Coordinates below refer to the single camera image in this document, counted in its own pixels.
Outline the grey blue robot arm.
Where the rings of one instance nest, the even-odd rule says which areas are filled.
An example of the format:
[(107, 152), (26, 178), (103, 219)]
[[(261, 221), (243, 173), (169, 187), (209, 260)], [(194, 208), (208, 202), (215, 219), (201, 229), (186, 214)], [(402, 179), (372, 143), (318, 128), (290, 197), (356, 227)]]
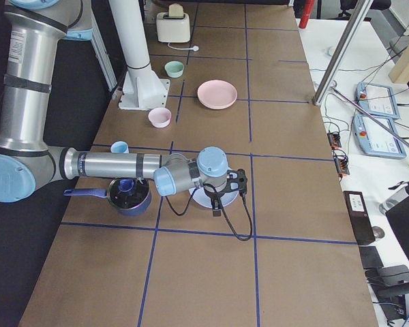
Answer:
[[(4, 2), (0, 1), (0, 115), (11, 32), (3, 7)], [(91, 42), (59, 41), (46, 116), (46, 143), (89, 149), (111, 95)], [(62, 191), (74, 184), (74, 181), (53, 182), (25, 200), (0, 203), (0, 221), (63, 215), (68, 198)]]

